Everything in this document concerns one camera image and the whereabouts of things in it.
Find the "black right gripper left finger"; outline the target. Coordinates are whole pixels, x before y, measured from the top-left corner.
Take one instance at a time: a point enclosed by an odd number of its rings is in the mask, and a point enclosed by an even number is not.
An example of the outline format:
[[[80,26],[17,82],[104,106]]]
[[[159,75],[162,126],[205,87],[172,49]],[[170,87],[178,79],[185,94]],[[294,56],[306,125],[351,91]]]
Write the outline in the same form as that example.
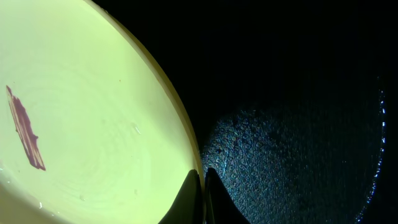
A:
[[[195,169],[188,172],[171,208],[159,224],[202,224],[202,191]]]

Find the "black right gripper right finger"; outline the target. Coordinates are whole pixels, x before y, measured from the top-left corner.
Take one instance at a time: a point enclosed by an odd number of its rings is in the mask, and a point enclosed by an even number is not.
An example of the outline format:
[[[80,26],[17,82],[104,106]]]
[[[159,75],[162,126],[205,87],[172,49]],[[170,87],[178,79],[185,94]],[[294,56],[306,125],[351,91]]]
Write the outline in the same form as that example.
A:
[[[232,201],[214,168],[208,168],[205,178],[207,224],[249,224]]]

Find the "yellow plate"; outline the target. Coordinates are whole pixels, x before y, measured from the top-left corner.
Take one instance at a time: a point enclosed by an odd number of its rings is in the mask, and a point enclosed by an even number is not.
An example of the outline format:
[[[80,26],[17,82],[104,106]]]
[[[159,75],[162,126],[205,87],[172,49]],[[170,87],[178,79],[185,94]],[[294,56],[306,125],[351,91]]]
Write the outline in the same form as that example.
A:
[[[2,223],[160,223],[201,172],[175,89],[115,18],[1,2]]]

